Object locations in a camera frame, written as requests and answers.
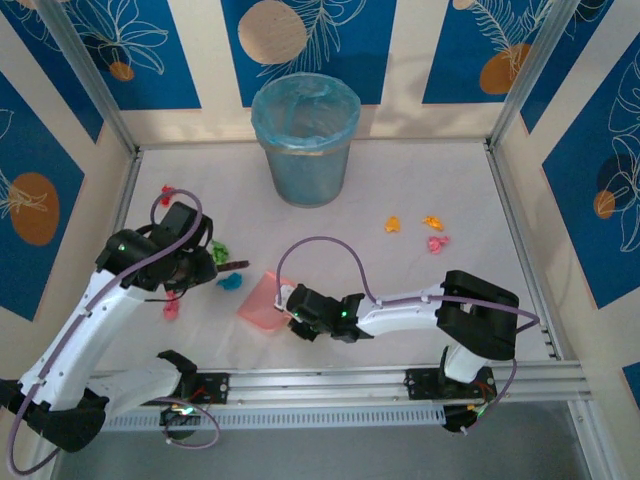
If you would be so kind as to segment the pink plastic dustpan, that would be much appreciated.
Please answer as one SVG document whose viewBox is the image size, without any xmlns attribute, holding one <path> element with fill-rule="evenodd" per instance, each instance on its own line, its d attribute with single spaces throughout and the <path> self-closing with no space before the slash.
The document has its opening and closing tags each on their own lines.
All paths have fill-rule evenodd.
<svg viewBox="0 0 640 480">
<path fill-rule="evenodd" d="M 273 333 L 287 326 L 291 317 L 274 307 L 276 275 L 267 271 L 251 290 L 236 314 L 263 332 Z"/>
</svg>

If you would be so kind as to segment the grey mesh waste bin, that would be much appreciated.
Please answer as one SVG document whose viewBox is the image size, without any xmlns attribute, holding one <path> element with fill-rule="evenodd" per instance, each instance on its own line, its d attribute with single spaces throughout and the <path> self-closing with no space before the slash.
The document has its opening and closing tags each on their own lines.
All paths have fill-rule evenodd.
<svg viewBox="0 0 640 480">
<path fill-rule="evenodd" d="M 291 205 L 315 208 L 332 202 L 340 194 L 351 142 L 319 155 L 286 153 L 259 144 L 278 195 Z"/>
</svg>

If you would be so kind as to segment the left controller board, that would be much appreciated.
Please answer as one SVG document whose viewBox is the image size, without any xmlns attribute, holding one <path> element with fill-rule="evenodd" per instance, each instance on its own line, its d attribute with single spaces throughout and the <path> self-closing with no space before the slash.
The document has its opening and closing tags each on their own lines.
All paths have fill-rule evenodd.
<svg viewBox="0 0 640 480">
<path fill-rule="evenodd" d="M 193 407 L 173 404 L 160 413 L 159 425 L 169 441 L 184 441 L 194 435 L 200 424 L 200 415 Z"/>
</svg>

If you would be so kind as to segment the controller board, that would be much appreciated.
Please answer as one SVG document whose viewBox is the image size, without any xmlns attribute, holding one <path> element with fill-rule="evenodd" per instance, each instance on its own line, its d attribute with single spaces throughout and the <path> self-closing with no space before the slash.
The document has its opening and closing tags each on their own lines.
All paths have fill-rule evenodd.
<svg viewBox="0 0 640 480">
<path fill-rule="evenodd" d="M 468 431 L 477 424 L 478 420 L 492 406 L 493 402 L 445 405 L 445 424 L 443 428 L 454 434 L 467 435 Z"/>
<path fill-rule="evenodd" d="M 160 413 L 159 425 L 169 441 L 184 441 L 194 435 L 200 424 L 200 415 L 193 407 L 173 404 Z"/>
</svg>

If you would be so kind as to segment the blue plastic bin liner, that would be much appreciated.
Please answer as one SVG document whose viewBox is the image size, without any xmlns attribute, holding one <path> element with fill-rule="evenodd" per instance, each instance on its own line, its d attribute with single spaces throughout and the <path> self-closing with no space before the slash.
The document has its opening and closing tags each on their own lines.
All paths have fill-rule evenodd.
<svg viewBox="0 0 640 480">
<path fill-rule="evenodd" d="M 251 124 L 267 149 L 319 155 L 351 142 L 361 100 L 343 81 L 299 72 L 265 84 L 254 96 Z"/>
</svg>

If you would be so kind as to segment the right controller board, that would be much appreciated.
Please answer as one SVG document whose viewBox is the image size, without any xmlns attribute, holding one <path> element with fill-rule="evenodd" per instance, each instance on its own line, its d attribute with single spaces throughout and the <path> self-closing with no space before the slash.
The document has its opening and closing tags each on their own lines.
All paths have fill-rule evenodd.
<svg viewBox="0 0 640 480">
<path fill-rule="evenodd" d="M 445 424 L 443 428 L 454 434 L 467 435 L 468 431 L 477 424 L 478 420 L 492 406 L 493 402 L 445 405 Z"/>
</svg>

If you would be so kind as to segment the aluminium mounting rail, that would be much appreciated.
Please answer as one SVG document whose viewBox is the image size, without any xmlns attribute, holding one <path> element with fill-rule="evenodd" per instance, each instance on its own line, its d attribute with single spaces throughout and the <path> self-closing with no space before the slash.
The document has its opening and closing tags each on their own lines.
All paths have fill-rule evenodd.
<svg viewBox="0 0 640 480">
<path fill-rule="evenodd" d="M 495 399 L 503 401 L 582 400 L 591 390 L 576 362 L 539 361 L 492 365 L 498 391 Z M 265 370 L 265 371 L 201 371 L 230 375 L 229 394 L 225 405 L 289 408 L 297 406 L 382 405 L 392 402 L 431 402 L 441 405 L 481 404 L 485 401 L 410 400 L 404 386 L 405 371 L 412 368 L 356 368 L 353 370 Z M 152 371 L 177 370 L 166 359 L 155 359 L 150 365 L 95 376 L 90 372 L 72 377 L 67 372 L 50 372 L 39 385 L 34 401 L 53 411 L 70 410 L 79 405 L 86 394 L 106 401 L 106 411 L 115 417 L 145 404 L 136 391 L 137 381 Z"/>
</svg>

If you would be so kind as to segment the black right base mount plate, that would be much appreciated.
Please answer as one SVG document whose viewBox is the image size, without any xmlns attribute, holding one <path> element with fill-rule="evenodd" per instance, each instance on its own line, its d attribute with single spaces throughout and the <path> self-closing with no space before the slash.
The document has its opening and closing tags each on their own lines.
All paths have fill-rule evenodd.
<svg viewBox="0 0 640 480">
<path fill-rule="evenodd" d="M 441 368 L 412 368 L 405 371 L 404 386 L 410 400 L 488 401 L 498 395 L 490 367 L 482 367 L 470 383 L 446 377 Z"/>
</svg>

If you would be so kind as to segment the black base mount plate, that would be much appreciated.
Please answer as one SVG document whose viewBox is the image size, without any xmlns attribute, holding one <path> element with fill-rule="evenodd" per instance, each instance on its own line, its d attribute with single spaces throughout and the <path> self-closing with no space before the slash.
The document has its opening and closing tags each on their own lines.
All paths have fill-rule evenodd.
<svg viewBox="0 0 640 480">
<path fill-rule="evenodd" d="M 404 386 L 410 400 L 488 401 L 498 395 L 490 367 L 482 367 L 470 383 L 446 377 L 441 368 L 412 368 L 405 371 Z"/>
<path fill-rule="evenodd" d="M 195 405 L 225 405 L 229 380 L 227 373 L 152 371 L 137 381 L 136 391 L 148 404 L 159 404 L 166 398 L 173 403 L 182 400 Z"/>
</svg>

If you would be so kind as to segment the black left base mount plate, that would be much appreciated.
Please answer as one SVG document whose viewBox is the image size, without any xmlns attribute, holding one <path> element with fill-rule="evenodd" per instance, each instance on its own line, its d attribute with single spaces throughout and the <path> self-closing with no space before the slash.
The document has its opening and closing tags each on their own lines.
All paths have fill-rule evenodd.
<svg viewBox="0 0 640 480">
<path fill-rule="evenodd" d="M 195 405 L 225 405 L 229 380 L 227 373 L 152 371 L 137 381 L 136 391 L 148 404 L 159 404 L 166 398 L 173 403 L 182 400 Z"/>
</svg>

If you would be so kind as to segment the aluminium frame post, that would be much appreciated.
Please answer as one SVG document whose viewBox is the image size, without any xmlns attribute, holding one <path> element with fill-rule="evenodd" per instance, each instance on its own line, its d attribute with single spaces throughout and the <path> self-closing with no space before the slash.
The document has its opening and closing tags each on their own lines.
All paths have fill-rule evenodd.
<svg viewBox="0 0 640 480">
<path fill-rule="evenodd" d="M 486 139 L 487 151 L 494 154 L 509 131 L 513 121 L 537 83 L 551 54 L 561 39 L 581 0 L 553 0 L 548 17 L 533 42 L 503 108 Z"/>
<path fill-rule="evenodd" d="M 62 5 L 57 0 L 33 0 L 33 2 L 51 36 L 101 117 L 109 125 L 116 139 L 130 157 L 135 159 L 138 145 L 134 141 L 107 84 Z"/>
</svg>

